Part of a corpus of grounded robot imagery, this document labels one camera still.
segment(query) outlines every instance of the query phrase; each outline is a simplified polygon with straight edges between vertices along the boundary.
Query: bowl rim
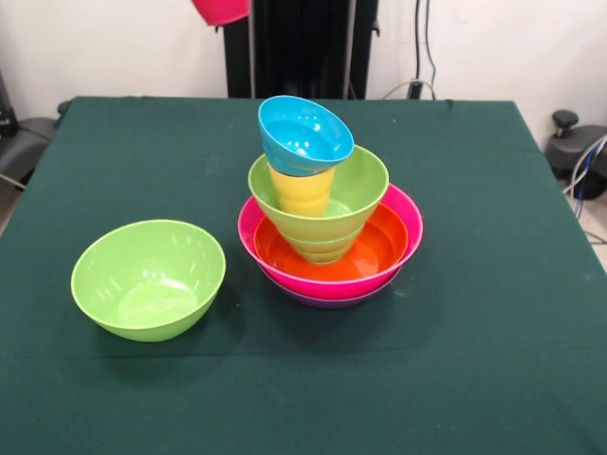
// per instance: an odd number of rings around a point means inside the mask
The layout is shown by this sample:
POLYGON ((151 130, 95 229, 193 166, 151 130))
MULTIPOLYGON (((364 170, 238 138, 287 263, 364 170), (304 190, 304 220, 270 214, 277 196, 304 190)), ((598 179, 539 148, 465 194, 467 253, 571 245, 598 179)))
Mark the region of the bowl rim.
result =
POLYGON ((74 301, 76 302, 76 305, 80 308, 80 310, 87 315, 90 319, 94 320, 95 322, 102 324, 106 327, 110 327, 112 329, 116 329, 116 330, 128 330, 128 331, 134 331, 134 332, 138 332, 138 331, 144 331, 144 330, 152 330, 152 329, 159 329, 161 327, 166 327, 167 325, 171 325, 175 322, 178 322, 180 320, 183 320, 185 318, 188 318, 189 316, 191 316, 192 314, 194 314, 196 311, 199 311, 200 309, 204 308, 206 305, 210 305, 212 303, 212 298, 214 296, 217 295, 217 292, 219 291, 219 288, 221 287, 221 285, 224 282, 224 279, 226 278, 226 254, 223 250, 223 248, 221 247, 221 244, 219 244, 219 242, 217 241, 217 239, 215 239, 208 231, 206 231, 205 229, 203 229, 202 227, 193 225, 192 223, 187 223, 185 221, 178 221, 178 220, 169 220, 169 219, 153 219, 153 220, 142 220, 142 221, 136 221, 135 223, 129 223, 126 225, 122 225, 120 227, 116 227, 115 229, 112 229, 106 233, 104 233, 101 237, 99 237, 97 240, 95 240, 91 245, 89 245, 80 255, 80 257, 78 258, 78 261, 76 261, 76 263, 74 264, 74 267, 72 268, 72 273, 71 273, 71 277, 70 277, 70 290, 71 290, 71 294, 72 294, 72 299, 74 299, 74 301), (210 297, 207 301, 205 301, 204 303, 201 303, 199 305, 196 305, 195 308, 190 311, 187 315, 182 316, 180 318, 177 319, 173 319, 170 320, 168 322, 164 322, 162 324, 158 324, 158 325, 150 325, 150 326, 146 326, 146 327, 125 327, 125 326, 121 326, 121 325, 116 325, 114 323, 109 323, 104 321, 102 318, 98 318, 96 316, 93 316, 91 314, 91 312, 89 312, 88 310, 86 310, 80 303, 78 297, 76 296, 76 291, 75 291, 75 276, 76 276, 76 271, 78 270, 78 268, 81 266, 81 263, 83 261, 84 256, 86 256, 86 254, 93 249, 96 245, 98 245, 101 241, 105 240, 106 238, 110 237, 110 236, 114 236, 117 235, 118 233, 126 230, 126 229, 130 229, 136 226, 140 226, 140 225, 152 225, 152 224, 171 224, 171 225, 181 225, 181 226, 187 226, 189 228, 194 228, 200 232, 202 232, 204 235, 208 236, 209 239, 211 240, 212 245, 217 246, 219 253, 220 253, 220 257, 221 257, 221 276, 220 279, 218 280, 218 283, 216 284, 216 286, 212 289, 212 293, 210 293, 210 297))
POLYGON ((383 198, 383 196, 386 194, 386 191, 390 187, 391 183, 390 183, 390 174, 388 173, 388 168, 383 163, 383 161, 381 161, 381 159, 379 159, 379 156, 377 156, 370 150, 367 150, 364 147, 357 145, 357 144, 355 144, 354 148, 355 149, 359 148, 362 150, 362 152, 364 154, 367 154, 370 157, 372 157, 379 164, 379 166, 383 169, 383 176, 384 176, 384 184, 383 184, 383 188, 380 192, 380 195, 378 197, 376 197, 372 202, 370 202, 369 204, 367 204, 366 206, 364 206, 358 210, 352 211, 350 213, 346 213, 345 215, 318 217, 318 216, 293 215, 292 213, 288 213, 286 211, 282 211, 282 210, 272 207, 266 201, 260 199, 259 197, 257 197, 255 195, 255 191, 253 190, 253 185, 251 183, 253 169, 255 168, 257 163, 262 161, 264 158, 267 160, 266 154, 261 154, 255 161, 253 161, 253 164, 250 166, 250 168, 248 168, 247 182, 248 182, 248 189, 250 190, 250 192, 252 194, 251 197, 255 198, 255 200, 257 201, 257 203, 259 205, 265 207, 266 209, 272 211, 273 213, 276 213, 277 215, 284 216, 284 217, 292 219, 292 220, 309 220, 309 221, 314 221, 316 223, 326 223, 328 221, 345 220, 350 217, 356 217, 356 216, 360 215, 361 213, 363 213, 364 211, 368 210, 370 207, 379 204, 379 202, 381 202, 381 199, 383 198))
POLYGON ((373 297, 376 293, 378 293, 379 291, 382 291, 383 289, 385 289, 386 287, 388 287, 390 284, 392 284, 392 282, 395 280, 396 276, 400 273, 400 270, 402 269, 402 266, 400 268, 398 268, 397 270, 395 270, 392 275, 390 275, 385 282, 383 282, 382 284, 380 284, 378 287, 376 287, 374 290, 372 291, 368 291, 365 292, 364 294, 361 294, 358 297, 350 297, 349 299, 319 299, 318 297, 308 297, 305 294, 302 294, 301 292, 297 292, 294 289, 289 289, 288 287, 286 287, 284 284, 280 284, 279 282, 276 281, 275 278, 273 278, 269 273, 267 273, 266 270, 264 270, 262 268, 262 272, 264 272, 264 275, 267 276, 267 278, 272 282, 272 284, 278 286, 278 288, 289 294, 289 297, 292 299, 297 299, 297 298, 302 298, 302 299, 306 299, 306 300, 312 300, 314 302, 325 302, 325 303, 335 303, 335 304, 340 304, 340 303, 349 303, 352 301, 358 301, 358 300, 366 300, 369 299, 371 297, 373 297))
POLYGON ((309 100, 307 98, 301 98, 301 97, 294 97, 292 95, 277 95, 275 97, 269 97, 266 98, 265 100, 262 101, 262 103, 259 105, 259 108, 257 109, 257 119, 259 121, 259 127, 263 130, 263 132, 272 139, 272 141, 274 141, 276 144, 278 144, 281 148, 287 150, 290 154, 293 154, 295 156, 298 156, 296 153, 294 153, 292 150, 287 149, 281 142, 279 142, 279 140, 274 137, 270 131, 267 130, 266 128, 266 123, 262 120, 262 109, 264 107, 267 107, 267 104, 279 100, 279 99, 292 99, 292 100, 298 100, 301 101, 303 104, 308 104, 308 105, 312 105, 316 108, 319 108, 320 110, 324 111, 325 113, 329 114, 330 116, 332 116, 333 118, 335 118, 338 123, 340 124, 340 126, 343 127, 343 129, 347 132, 348 138, 349 138, 349 152, 347 152, 344 155, 341 155, 338 158, 333 158, 333 159, 321 159, 321 158, 312 158, 307 156, 305 159, 307 159, 308 161, 312 162, 312 163, 316 163, 316 164, 338 164, 341 163, 343 160, 347 159, 348 156, 350 156, 353 152, 354 152, 354 147, 355 147, 355 142, 354 142, 354 136, 352 136, 352 132, 350 131, 350 128, 348 128, 348 125, 345 124, 345 122, 337 115, 335 114, 333 111, 327 109, 326 107, 324 107, 321 104, 318 104, 317 102, 314 102, 312 100, 309 100))
POLYGON ((269 218, 267 218, 266 216, 264 216, 264 218, 262 218, 262 221, 259 222, 259 224, 257 225, 257 227, 255 228, 254 232, 253 232, 253 244, 255 245, 255 250, 257 250, 257 237, 259 235, 260 232, 260 228, 262 227, 263 223, 266 223, 267 225, 271 225, 275 230, 276 233, 285 239, 285 241, 287 243, 289 243, 289 241, 296 241, 298 243, 304 244, 304 245, 310 245, 310 246, 323 246, 323 245, 327 245, 327 244, 331 244, 334 242, 343 242, 345 239, 349 240, 350 237, 355 236, 355 241, 357 240, 357 238, 360 236, 360 234, 362 233, 362 231, 364 230, 364 228, 367 226, 367 223, 370 223, 372 225, 375 225, 377 229, 382 230, 381 227, 379 227, 377 225, 377 223, 371 223, 371 220, 373 218, 373 215, 375 215, 375 213, 378 210, 385 210, 385 212, 388 213, 388 216, 391 216, 394 218, 394 222, 398 223, 398 226, 401 228, 402 232, 404 234, 404 239, 405 239, 405 247, 404 250, 400 253, 400 255, 398 256, 398 260, 400 261, 400 259, 402 259, 402 257, 405 255, 405 251, 407 251, 407 246, 409 245, 409 230, 407 229, 407 225, 405 225, 405 222, 402 220, 402 218, 400 216, 398 216, 398 213, 396 213, 395 210, 393 210, 392 208, 388 207, 386 204, 384 204, 383 202, 380 202, 379 204, 377 204, 376 209, 374 210, 374 212, 371 214, 371 216, 369 217, 369 219, 365 222, 365 224, 356 232, 345 236, 345 237, 341 237, 337 240, 332 240, 329 242, 306 242, 303 240, 297 240, 297 239, 292 239, 287 235, 284 235, 280 230, 278 230, 278 228, 276 226, 274 226, 271 222, 271 220, 269 218))
POLYGON ((415 242, 411 242, 411 231, 407 228, 408 230, 408 234, 409 234, 409 245, 411 245, 411 249, 409 250, 409 252, 405 253, 405 255, 400 259, 400 261, 398 261, 397 263, 394 263, 393 265, 391 265, 390 267, 386 268, 385 270, 378 272, 375 275, 370 275, 368 277, 365 277, 363 279, 358 279, 358 280, 348 280, 348 281, 343 281, 343 282, 319 282, 317 280, 308 280, 306 278, 300 278, 300 277, 296 277, 294 275, 290 275, 288 273, 283 272, 282 270, 279 270, 275 267, 272 267, 269 264, 266 264, 258 255, 254 250, 251 250, 247 243, 243 241, 243 232, 241 230, 241 221, 243 219, 244 216, 244 212, 245 212, 245 207, 251 202, 256 202, 258 203, 257 199, 254 196, 250 196, 247 199, 247 202, 245 202, 245 204, 243 205, 243 207, 240 209, 240 213, 238 214, 238 237, 240 238, 240 242, 241 244, 243 244, 243 247, 245 248, 245 250, 247 251, 247 253, 255 260, 255 262, 260 265, 262 268, 265 269, 269 269, 271 270, 273 273, 286 278, 288 280, 295 280, 297 282, 303 282, 306 284, 313 284, 313 285, 330 285, 330 286, 343 286, 343 285, 349 285, 349 284, 357 284, 357 283, 361 283, 361 282, 366 282, 366 281, 370 281, 370 280, 374 280, 377 278, 380 278, 386 274, 389 274, 391 272, 393 272, 394 270, 396 270, 398 267, 404 265, 407 261, 409 261, 413 255, 416 253, 416 251, 419 249, 419 246, 421 245, 421 240, 424 236, 424 221, 423 221, 423 217, 421 216, 421 212, 419 211, 419 207, 417 206, 417 204, 415 203, 415 201, 413 200, 412 197, 409 196, 409 194, 407 194, 405 191, 403 191, 401 188, 399 188, 397 185, 395 185, 394 183, 391 183, 389 185, 390 188, 394 189, 396 192, 399 193, 399 195, 401 197, 403 197, 404 199, 406 199, 409 204, 411 205, 411 207, 414 209, 415 212, 415 218, 417 219, 417 223, 419 223, 419 236, 416 239, 415 242))

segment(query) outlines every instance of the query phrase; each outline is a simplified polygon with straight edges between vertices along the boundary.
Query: yellow cup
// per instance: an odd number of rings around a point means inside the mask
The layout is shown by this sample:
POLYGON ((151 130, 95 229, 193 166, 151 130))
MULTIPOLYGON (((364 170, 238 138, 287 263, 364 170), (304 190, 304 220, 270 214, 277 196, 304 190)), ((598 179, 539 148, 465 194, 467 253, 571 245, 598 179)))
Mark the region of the yellow cup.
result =
POLYGON ((323 216, 335 177, 335 167, 307 177, 294 177, 275 171, 269 164, 269 176, 278 195, 281 210, 300 216, 323 216))

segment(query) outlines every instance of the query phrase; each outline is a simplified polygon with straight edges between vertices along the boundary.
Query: black stand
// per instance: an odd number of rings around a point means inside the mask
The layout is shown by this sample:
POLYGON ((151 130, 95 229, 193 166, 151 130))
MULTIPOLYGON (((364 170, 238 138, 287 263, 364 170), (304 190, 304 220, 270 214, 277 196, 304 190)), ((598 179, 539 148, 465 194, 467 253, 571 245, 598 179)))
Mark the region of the black stand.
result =
POLYGON ((377 0, 253 0, 224 27, 228 94, 363 100, 373 31, 377 0))

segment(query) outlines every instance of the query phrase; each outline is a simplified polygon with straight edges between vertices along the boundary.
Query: light green bowl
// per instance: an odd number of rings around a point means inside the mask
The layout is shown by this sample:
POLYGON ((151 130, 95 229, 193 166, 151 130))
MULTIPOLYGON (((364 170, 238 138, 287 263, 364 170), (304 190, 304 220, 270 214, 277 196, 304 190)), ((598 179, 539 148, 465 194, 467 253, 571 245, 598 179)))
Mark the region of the light green bowl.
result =
POLYGON ((71 289, 80 309, 109 332, 163 341, 202 318, 225 272, 221 245, 206 230, 151 220, 91 245, 74 266, 71 289))
POLYGON ((388 190, 388 170, 362 147, 337 166, 329 207, 323 217, 306 217, 280 209, 265 155, 248 171, 248 187, 267 218, 306 260, 330 264, 339 260, 356 240, 388 190))

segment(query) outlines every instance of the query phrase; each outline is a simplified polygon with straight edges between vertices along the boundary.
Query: stacked bowls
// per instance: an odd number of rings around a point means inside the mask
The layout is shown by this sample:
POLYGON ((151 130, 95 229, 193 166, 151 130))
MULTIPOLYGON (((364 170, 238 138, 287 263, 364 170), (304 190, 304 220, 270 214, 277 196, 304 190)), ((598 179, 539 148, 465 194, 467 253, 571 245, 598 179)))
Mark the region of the stacked bowls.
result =
POLYGON ((421 241, 414 201, 390 184, 383 162, 310 100, 262 103, 264 154, 248 172, 252 193, 240 239, 268 277, 319 308, 360 303, 394 279, 421 241))

